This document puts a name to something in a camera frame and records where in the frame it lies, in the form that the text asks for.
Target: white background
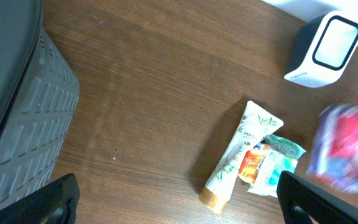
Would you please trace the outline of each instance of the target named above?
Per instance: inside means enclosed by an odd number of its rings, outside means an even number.
[[[263,0],[308,22],[333,10],[344,11],[358,23],[358,0]]]

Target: plastic bin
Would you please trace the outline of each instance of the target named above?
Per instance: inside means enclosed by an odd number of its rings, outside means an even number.
[[[42,2],[0,0],[0,209],[48,183],[79,91]]]

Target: hand cream tube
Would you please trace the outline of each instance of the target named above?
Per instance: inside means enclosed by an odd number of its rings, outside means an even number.
[[[283,125],[282,120],[248,101],[241,122],[222,159],[205,184],[199,200],[213,212],[220,214],[230,199],[246,152]]]

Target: wooden table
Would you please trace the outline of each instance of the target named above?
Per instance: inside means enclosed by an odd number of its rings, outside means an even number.
[[[46,0],[45,30],[81,86],[53,173],[78,179],[77,223],[283,223],[277,199],[239,180],[221,216],[198,193],[248,100],[308,150],[301,176],[318,114],[358,105],[358,49],[333,85],[283,79],[302,25],[259,0]]]

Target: white cube device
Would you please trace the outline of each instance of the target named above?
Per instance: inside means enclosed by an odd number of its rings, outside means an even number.
[[[297,33],[284,79],[317,88],[341,77],[358,44],[358,23],[339,11],[305,24]]]

